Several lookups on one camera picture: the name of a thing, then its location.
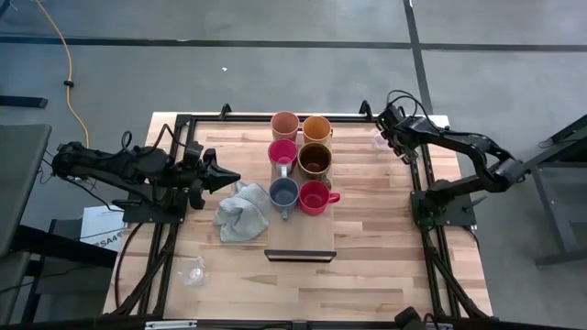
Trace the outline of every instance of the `gray towel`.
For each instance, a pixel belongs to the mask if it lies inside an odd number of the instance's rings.
[[[220,202],[214,224],[220,228],[222,242],[248,241],[267,229],[271,198],[257,183],[235,183],[236,193]]]

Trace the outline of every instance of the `mug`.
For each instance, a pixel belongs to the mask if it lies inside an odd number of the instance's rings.
[[[330,192],[320,181],[305,183],[300,189],[300,208],[308,215],[323,213],[329,204],[340,201],[340,193]]]
[[[290,178],[275,180],[269,187],[271,202],[282,213],[283,221],[287,220],[289,213],[295,209],[300,196],[297,183]]]
[[[267,150],[271,165],[281,174],[287,176],[297,162],[297,146],[291,140],[282,138],[273,141]]]
[[[323,180],[326,178],[332,164],[330,149],[317,142],[305,144],[300,148],[297,162],[303,175],[310,180]]]
[[[271,129],[273,131],[273,140],[287,138],[295,142],[297,138],[297,128],[300,126],[300,118],[297,115],[281,111],[271,118]]]
[[[330,142],[332,126],[328,119],[320,115],[309,116],[302,124],[304,143],[319,142],[327,145]]]

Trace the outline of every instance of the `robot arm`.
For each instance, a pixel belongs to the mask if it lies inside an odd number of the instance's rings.
[[[405,116],[403,109],[388,104],[377,118],[377,127],[393,152],[406,164],[417,158],[416,149],[434,144],[467,155],[475,175],[457,181],[436,181],[427,191],[425,208],[434,213],[456,196],[477,191],[505,192],[525,174],[522,162],[490,138],[476,133],[455,132],[435,126],[427,117]],[[497,158],[488,166],[487,155]]]
[[[71,181],[69,177],[94,178],[129,192],[129,200],[113,201],[125,211],[146,208],[181,218],[188,200],[194,209],[202,209],[204,190],[213,193],[240,180],[239,174],[218,166],[213,148],[200,159],[203,149],[197,142],[188,143],[183,160],[176,163],[156,147],[123,146],[111,154],[70,142],[58,147],[51,167],[54,175],[66,181]],[[157,216],[151,218],[157,222]]]

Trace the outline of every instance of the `wooden table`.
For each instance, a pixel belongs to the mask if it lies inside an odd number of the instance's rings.
[[[175,116],[153,114],[148,145],[163,124],[173,126]],[[432,118],[441,127],[448,123],[442,115]],[[263,255],[267,232],[245,244],[221,243],[212,219],[219,201],[232,194],[232,187],[226,187],[205,196],[204,210],[188,208],[177,238],[165,318],[392,321],[410,305],[421,315],[431,312],[421,236],[408,207],[412,190],[408,166],[393,152],[372,147],[373,125],[333,124],[333,128],[333,191],[342,194],[340,202],[330,206],[334,208],[335,259],[329,264],[269,262]],[[268,188],[269,123],[198,123],[195,132],[205,148],[216,148],[221,167],[239,172],[246,183]],[[171,141],[166,135],[160,148],[169,149]],[[436,178],[460,177],[453,151],[430,146],[430,153]],[[129,245],[120,276],[122,299],[145,271],[153,227],[144,225]],[[447,227],[446,232],[456,278],[490,314],[474,240],[461,228]],[[205,261],[205,283],[185,286],[181,273],[197,257]],[[443,280],[439,282],[448,310],[446,287]],[[156,301],[158,278],[153,284],[150,309]],[[105,313],[114,310],[113,288],[111,281]]]

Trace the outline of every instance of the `blue-gray mug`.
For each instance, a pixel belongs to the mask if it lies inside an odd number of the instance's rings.
[[[294,180],[290,178],[280,178],[275,180],[269,188],[271,202],[282,213],[282,219],[287,220],[297,205],[297,199],[300,196],[300,189]]]

